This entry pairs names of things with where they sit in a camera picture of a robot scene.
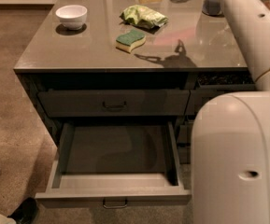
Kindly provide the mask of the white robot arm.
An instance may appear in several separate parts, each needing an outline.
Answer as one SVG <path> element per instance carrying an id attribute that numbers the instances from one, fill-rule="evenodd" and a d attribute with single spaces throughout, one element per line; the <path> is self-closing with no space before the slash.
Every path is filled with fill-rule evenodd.
<path id="1" fill-rule="evenodd" d="M 194 120 L 193 224 L 270 224 L 270 10 L 218 1 L 256 89 L 218 96 Z"/>

